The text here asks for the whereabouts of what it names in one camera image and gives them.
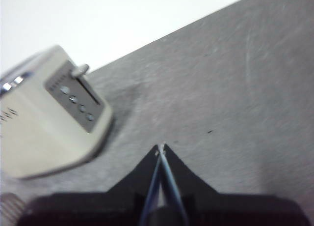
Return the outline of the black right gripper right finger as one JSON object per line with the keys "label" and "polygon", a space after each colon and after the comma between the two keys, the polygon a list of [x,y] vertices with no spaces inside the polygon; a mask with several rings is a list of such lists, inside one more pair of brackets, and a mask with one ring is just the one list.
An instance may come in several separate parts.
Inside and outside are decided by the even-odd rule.
{"label": "black right gripper right finger", "polygon": [[293,200],[274,195],[230,194],[197,176],[165,144],[164,155],[175,181],[177,199],[192,226],[305,226],[307,216]]}

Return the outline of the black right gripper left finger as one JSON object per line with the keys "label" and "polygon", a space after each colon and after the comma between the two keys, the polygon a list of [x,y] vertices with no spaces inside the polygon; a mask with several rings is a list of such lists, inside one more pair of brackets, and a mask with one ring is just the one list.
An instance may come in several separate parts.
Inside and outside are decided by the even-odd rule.
{"label": "black right gripper left finger", "polygon": [[158,158],[158,146],[104,192],[61,192],[31,200],[20,226],[120,226],[140,219]]}

